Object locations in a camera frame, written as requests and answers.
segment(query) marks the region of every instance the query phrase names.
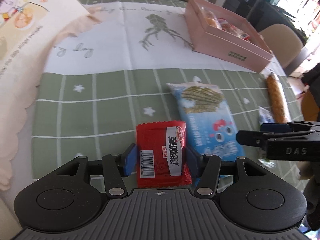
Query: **chair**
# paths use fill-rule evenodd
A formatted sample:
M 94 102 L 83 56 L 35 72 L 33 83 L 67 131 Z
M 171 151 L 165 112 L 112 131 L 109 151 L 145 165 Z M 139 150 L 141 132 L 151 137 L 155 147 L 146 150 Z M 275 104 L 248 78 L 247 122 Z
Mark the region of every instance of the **chair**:
M 303 44 L 292 29 L 274 24 L 260 32 L 282 68 L 286 68 L 301 52 Z

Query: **brand logo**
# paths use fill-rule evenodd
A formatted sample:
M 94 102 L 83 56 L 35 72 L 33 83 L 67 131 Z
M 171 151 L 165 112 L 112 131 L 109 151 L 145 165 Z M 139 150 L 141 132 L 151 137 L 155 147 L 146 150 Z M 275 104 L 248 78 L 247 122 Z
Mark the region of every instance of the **brand logo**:
M 177 129 L 176 129 L 176 136 L 177 136 L 177 139 L 179 141 L 183 140 L 183 131 L 182 131 L 182 128 L 180 126 L 178 126 Z

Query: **open box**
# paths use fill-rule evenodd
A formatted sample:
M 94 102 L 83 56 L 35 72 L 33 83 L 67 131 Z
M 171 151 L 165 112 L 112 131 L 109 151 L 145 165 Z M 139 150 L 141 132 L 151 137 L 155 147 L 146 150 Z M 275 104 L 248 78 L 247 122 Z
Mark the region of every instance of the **open box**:
M 209 25 L 201 8 L 249 34 L 251 42 Z M 194 50 L 260 73 L 273 58 L 269 47 L 243 17 L 204 0 L 190 0 L 185 11 Z

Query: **illustrated bowl of food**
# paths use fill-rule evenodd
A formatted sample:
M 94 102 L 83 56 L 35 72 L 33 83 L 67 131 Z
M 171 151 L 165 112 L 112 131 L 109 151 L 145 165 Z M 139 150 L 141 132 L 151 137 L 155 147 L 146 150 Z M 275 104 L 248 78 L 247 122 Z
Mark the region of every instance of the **illustrated bowl of food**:
M 33 23 L 33 11 L 31 8 L 24 8 L 14 19 L 14 26 L 19 30 L 26 30 L 30 28 Z

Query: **white label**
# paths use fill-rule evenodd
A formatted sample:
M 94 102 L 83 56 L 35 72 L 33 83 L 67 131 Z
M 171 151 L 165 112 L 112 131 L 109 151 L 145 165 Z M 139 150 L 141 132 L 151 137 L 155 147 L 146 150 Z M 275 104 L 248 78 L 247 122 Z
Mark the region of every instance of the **white label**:
M 180 176 L 182 171 L 182 147 L 179 139 L 177 138 L 177 127 L 167 127 L 165 146 L 171 176 Z
M 155 164 L 153 160 L 153 150 L 139 152 L 140 157 L 140 178 L 154 178 Z
M 162 158 L 166 159 L 168 157 L 167 147 L 162 147 Z

